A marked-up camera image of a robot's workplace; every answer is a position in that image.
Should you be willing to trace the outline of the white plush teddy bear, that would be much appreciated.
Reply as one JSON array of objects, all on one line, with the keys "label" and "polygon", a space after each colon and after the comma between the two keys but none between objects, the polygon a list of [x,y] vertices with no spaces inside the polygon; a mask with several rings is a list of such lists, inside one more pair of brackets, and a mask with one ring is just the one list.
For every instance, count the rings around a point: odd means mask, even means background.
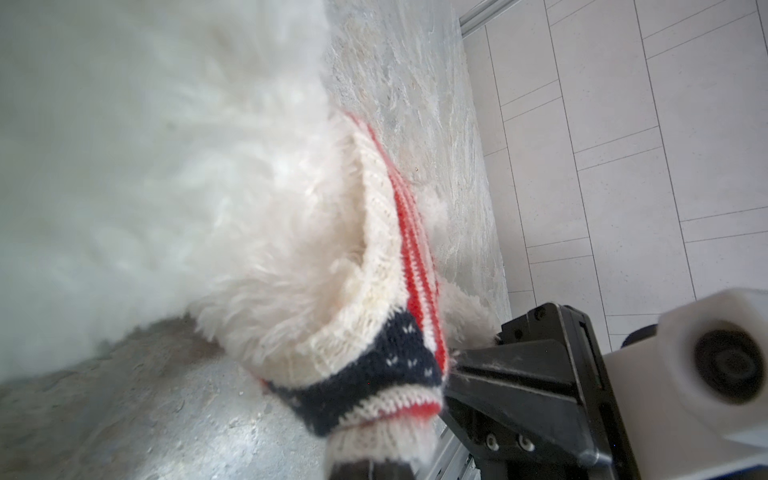
[{"label": "white plush teddy bear", "polygon": [[369,132],[469,303],[449,343],[483,343],[503,270],[448,2],[3,2],[2,379],[186,314],[273,375],[365,287],[392,308]]}]

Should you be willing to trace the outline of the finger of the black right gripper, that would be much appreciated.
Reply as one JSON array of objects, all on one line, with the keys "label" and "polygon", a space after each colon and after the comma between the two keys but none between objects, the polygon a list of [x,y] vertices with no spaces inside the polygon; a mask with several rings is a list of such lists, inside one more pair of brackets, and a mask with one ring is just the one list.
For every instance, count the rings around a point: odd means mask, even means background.
[{"label": "finger of the black right gripper", "polygon": [[496,345],[460,350],[442,419],[483,479],[636,479],[634,459],[587,314],[542,304]]}]

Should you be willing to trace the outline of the red white striped shirt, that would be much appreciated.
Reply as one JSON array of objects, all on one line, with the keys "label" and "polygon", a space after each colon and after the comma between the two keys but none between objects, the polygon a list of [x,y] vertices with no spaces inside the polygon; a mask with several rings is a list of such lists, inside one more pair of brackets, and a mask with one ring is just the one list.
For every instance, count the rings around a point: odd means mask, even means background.
[{"label": "red white striped shirt", "polygon": [[271,219],[254,310],[219,340],[324,441],[329,473],[423,463],[450,363],[428,233],[370,127],[337,111],[325,130],[317,191]]}]

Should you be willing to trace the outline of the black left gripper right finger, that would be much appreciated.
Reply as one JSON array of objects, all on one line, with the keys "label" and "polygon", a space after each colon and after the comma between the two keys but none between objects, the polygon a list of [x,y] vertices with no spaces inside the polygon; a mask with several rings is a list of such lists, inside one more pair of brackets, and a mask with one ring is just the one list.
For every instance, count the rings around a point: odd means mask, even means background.
[{"label": "black left gripper right finger", "polygon": [[385,461],[371,463],[371,480],[414,480],[409,463]]}]

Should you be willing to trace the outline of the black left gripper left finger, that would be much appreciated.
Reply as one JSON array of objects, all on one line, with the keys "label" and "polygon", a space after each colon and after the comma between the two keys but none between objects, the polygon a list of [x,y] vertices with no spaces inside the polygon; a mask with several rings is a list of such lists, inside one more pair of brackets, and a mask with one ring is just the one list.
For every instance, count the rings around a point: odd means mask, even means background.
[{"label": "black left gripper left finger", "polygon": [[368,480],[371,476],[369,460],[351,463],[336,463],[331,468],[329,480]]}]

